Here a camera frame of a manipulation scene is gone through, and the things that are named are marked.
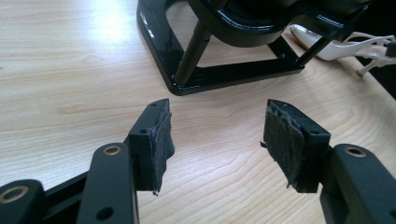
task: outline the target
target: wooden table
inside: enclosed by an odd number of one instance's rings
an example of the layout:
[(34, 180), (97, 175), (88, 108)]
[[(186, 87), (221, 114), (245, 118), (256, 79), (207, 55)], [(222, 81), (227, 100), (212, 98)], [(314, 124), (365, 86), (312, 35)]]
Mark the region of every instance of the wooden table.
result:
[[(311, 61), (301, 74), (175, 96), (136, 23), (136, 0), (0, 3), (0, 186), (45, 189), (88, 170), (100, 146), (121, 142), (150, 102), (169, 98), (176, 154), (158, 197), (139, 192), (142, 223), (323, 223), (318, 194), (286, 189), (260, 147), (267, 99), (291, 103), (366, 147), (396, 175), (396, 104), (353, 58)], [(196, 18), (168, 12), (186, 47)], [(289, 31), (283, 36), (301, 54)], [(212, 38), (200, 65), (274, 57)]]

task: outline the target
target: table surface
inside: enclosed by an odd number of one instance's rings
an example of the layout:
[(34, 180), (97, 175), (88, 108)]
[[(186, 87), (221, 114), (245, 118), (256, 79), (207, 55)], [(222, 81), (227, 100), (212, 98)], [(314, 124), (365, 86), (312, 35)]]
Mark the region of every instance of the table surface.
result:
[[(45, 189), (88, 170), (122, 142), (150, 102), (169, 98), (176, 154), (159, 196), (138, 192), (142, 223), (324, 223), (319, 194), (298, 194), (259, 142), (268, 99), (300, 108), (331, 146), (366, 147), (396, 176), (396, 103), (354, 58), (312, 60), (301, 74), (175, 96), (136, 23), (136, 0), (1, 1), (0, 186)], [(168, 11), (183, 48), (196, 17)], [(304, 50), (283, 34), (298, 54)], [(200, 65), (273, 58), (212, 37)]]

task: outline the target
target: black plastic part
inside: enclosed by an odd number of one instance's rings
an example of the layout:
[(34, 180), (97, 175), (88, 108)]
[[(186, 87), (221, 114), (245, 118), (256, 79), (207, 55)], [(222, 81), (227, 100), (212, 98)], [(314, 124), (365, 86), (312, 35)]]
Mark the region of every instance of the black plastic part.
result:
[(327, 153), (330, 137), (293, 105), (268, 100), (263, 145), (297, 192), (318, 191), (321, 158)]
[(396, 42), (388, 43), (386, 56), (390, 58), (396, 58)]
[[(173, 94), (187, 95), (210, 91), (266, 78), (297, 74), (304, 69), (297, 63), (298, 56), (280, 37), (268, 45), (277, 59), (210, 67), (197, 67), (193, 62), (186, 65), (185, 70), (182, 68), (182, 72), (179, 72), (181, 75), (177, 79), (182, 80), (179, 83), (185, 82), (185, 84), (178, 85), (175, 81), (175, 74), (185, 52), (165, 15), (166, 9), (175, 2), (175, 0), (145, 0), (139, 1), (137, 6), (137, 21), (141, 33), (146, 39), (168, 90)], [(199, 52), (189, 54), (195, 58), (195, 53), (199, 54)]]
[(42, 224), (76, 223), (86, 179), (87, 172), (46, 191), (48, 210)]
[(344, 17), (359, 10), (369, 0), (308, 0), (319, 8), (338, 17)]
[[(327, 38), (343, 40), (352, 32), (351, 22), (324, 10), (297, 1), (274, 17), (247, 18), (235, 13), (229, 6), (235, 1), (189, 0), (199, 18), (188, 49), (184, 52), (167, 19), (166, 9), (177, 0), (139, 0), (137, 21), (153, 58), (170, 92), (186, 95), (210, 91), (272, 77), (300, 73), (304, 65), (325, 45), (320, 42), (301, 60), (282, 38), (281, 33), (290, 23), (301, 24)], [(364, 8), (360, 8), (356, 20)], [(209, 35), (237, 47), (268, 45), (277, 59), (250, 63), (198, 67), (196, 64), (207, 45)]]
[(334, 202), (340, 202), (338, 195), (323, 193), (320, 200), (327, 223), (396, 223), (396, 180), (372, 152), (338, 145), (330, 164), (347, 209)]
[(148, 105), (124, 143), (137, 161), (134, 165), (136, 190), (161, 190), (166, 161), (175, 154), (171, 137), (169, 100)]
[(107, 144), (94, 152), (77, 224), (139, 223), (133, 162), (123, 143)]
[(46, 210), (44, 190), (36, 180), (14, 181), (0, 188), (1, 224), (40, 223)]
[[(85, 208), (82, 208), (83, 212), (81, 214), (86, 214), (87, 217), (82, 217), (80, 223), (95, 223), (97, 220), (100, 220), (99, 223), (138, 223), (134, 183), (138, 185), (138, 181), (147, 181), (141, 185), (141, 187), (143, 186), (142, 189), (153, 190), (154, 192), (161, 189), (163, 173), (166, 170), (166, 160), (175, 153), (170, 134), (170, 118), (168, 99), (148, 105), (128, 134), (124, 144), (112, 144), (112, 146), (116, 145), (124, 148), (122, 154), (120, 154), (122, 157), (113, 161), (103, 161), (103, 156), (100, 153), (99, 155), (95, 153), (89, 171), (91, 176), (89, 181), (93, 184), (88, 185), (87, 188), (88, 172), (69, 179), (46, 192), (43, 191), (41, 184), (35, 180), (21, 180), (4, 185), (0, 188), (0, 224), (76, 223), (83, 191), (87, 192), (88, 200), (85, 200), (86, 205), (84, 205)], [(23, 197), (8, 203), (7, 199), (14, 197), (19, 190), (12, 193), (8, 193), (7, 190), (16, 186), (25, 186), (29, 190)], [(124, 206), (124, 203), (128, 203), (128, 199), (123, 197), (126, 194), (132, 195), (132, 203), (128, 204), (132, 206), (130, 210)], [(95, 212), (92, 210), (93, 208), (100, 204), (115, 204), (118, 201), (120, 201), (120, 205), (101, 208), (96, 211), (96, 217), (94, 217), (96, 219), (90, 219), (92, 218), (91, 214)], [(121, 218), (121, 221), (115, 221), (116, 218)]]

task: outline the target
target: black leg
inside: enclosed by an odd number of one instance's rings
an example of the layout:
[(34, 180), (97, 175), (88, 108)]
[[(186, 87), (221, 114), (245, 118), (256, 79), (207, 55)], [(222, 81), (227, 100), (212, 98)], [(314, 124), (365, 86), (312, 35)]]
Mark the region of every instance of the black leg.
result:
[(210, 36), (212, 36), (212, 34), (210, 34), (198, 21), (190, 44), (187, 47), (175, 74), (175, 82), (177, 85), (184, 85), (189, 81), (192, 71), (201, 59), (207, 43), (209, 43)]
[(297, 63), (300, 65), (306, 65), (311, 59), (313, 59), (317, 54), (326, 48), (332, 42), (331, 39), (322, 37), (317, 41), (309, 50), (306, 51), (298, 60)]

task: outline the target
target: black metal stand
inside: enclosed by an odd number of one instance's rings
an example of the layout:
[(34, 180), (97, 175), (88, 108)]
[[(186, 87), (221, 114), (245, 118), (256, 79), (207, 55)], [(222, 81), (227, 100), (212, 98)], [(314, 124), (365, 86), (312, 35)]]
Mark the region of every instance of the black metal stand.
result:
[(166, 9), (176, 0), (144, 0), (137, 6), (137, 20), (151, 54), (170, 92), (186, 95), (272, 77), (300, 73), (304, 65), (287, 42), (278, 38), (268, 46), (277, 59), (197, 67), (210, 33), (198, 22), (186, 52), (166, 19)]

